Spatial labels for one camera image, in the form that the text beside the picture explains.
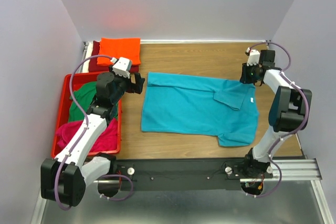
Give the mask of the teal t shirt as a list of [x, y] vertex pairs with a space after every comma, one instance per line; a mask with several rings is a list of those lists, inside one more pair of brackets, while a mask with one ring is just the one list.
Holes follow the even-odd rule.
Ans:
[[252, 84], [150, 72], [141, 130], [215, 136], [220, 146], [240, 147], [253, 143], [258, 116]]

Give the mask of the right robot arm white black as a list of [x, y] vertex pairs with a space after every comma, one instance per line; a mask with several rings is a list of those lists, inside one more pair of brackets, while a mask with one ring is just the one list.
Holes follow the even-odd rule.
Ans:
[[284, 70], [275, 66], [274, 50], [247, 48], [246, 55], [248, 59], [242, 64], [240, 82], [260, 82], [275, 94], [268, 114], [269, 127], [260, 142], [245, 155], [241, 165], [242, 173], [252, 178], [265, 173], [284, 141], [307, 126], [312, 92], [297, 86], [286, 77]]

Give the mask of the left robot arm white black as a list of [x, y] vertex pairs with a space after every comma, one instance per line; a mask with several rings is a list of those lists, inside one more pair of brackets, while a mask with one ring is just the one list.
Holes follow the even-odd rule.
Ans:
[[84, 120], [69, 144], [55, 157], [47, 158], [40, 167], [40, 194], [43, 199], [55, 201], [64, 211], [77, 206], [87, 186], [99, 178], [118, 182], [132, 180], [118, 173], [116, 158], [106, 153], [97, 154], [90, 162], [85, 159], [98, 137], [114, 118], [117, 104], [127, 93], [141, 94], [145, 79], [140, 73], [120, 76], [115, 70], [97, 77], [96, 96], [84, 114]]

